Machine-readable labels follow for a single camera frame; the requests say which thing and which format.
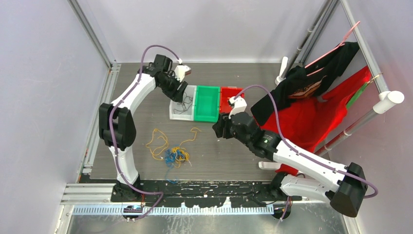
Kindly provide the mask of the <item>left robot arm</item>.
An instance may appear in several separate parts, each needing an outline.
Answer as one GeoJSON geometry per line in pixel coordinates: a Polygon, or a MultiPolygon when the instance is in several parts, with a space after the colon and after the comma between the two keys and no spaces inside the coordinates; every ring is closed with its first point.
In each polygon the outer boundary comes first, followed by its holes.
{"type": "Polygon", "coordinates": [[[124,197],[130,201],[137,201],[143,194],[132,151],[137,135],[133,114],[156,88],[174,102],[183,101],[188,85],[184,78],[190,73],[191,68],[181,59],[173,69],[170,58],[156,55],[153,62],[141,65],[133,82],[118,98],[99,107],[99,137],[112,153],[117,171],[116,187],[123,190],[124,197]]]}

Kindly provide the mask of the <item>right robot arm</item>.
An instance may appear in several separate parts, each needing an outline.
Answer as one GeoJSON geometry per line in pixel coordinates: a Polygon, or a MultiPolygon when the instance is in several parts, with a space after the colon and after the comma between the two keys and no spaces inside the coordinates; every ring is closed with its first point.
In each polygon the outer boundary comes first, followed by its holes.
{"type": "Polygon", "coordinates": [[[343,165],[304,150],[278,133],[264,130],[246,112],[235,115],[220,114],[212,126],[217,138],[235,138],[260,158],[292,167],[308,178],[280,172],[270,184],[270,193],[276,200],[289,196],[307,197],[325,203],[348,217],[356,217],[368,184],[363,168],[350,163],[343,165]]]}

